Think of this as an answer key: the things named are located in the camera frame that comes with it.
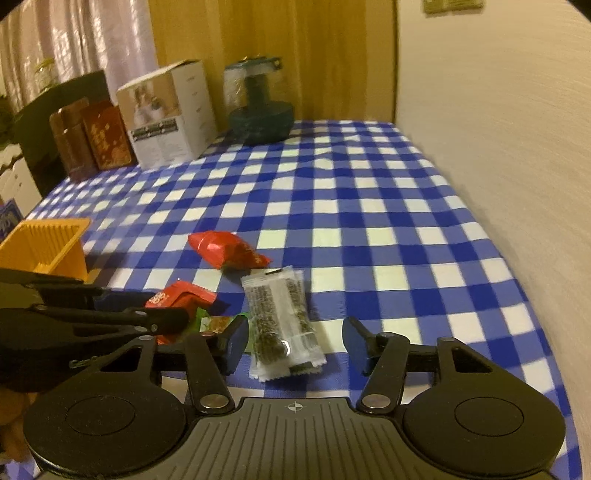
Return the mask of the person's left hand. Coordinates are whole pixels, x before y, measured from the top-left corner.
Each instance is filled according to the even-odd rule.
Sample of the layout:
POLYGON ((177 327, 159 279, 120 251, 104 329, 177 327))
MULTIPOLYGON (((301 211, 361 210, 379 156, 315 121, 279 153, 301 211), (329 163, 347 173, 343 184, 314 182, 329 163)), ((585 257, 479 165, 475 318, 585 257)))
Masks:
POLYGON ((24 416, 37 393, 20 393, 1 388, 1 451, 9 460, 23 462, 30 451, 23 433, 24 416))

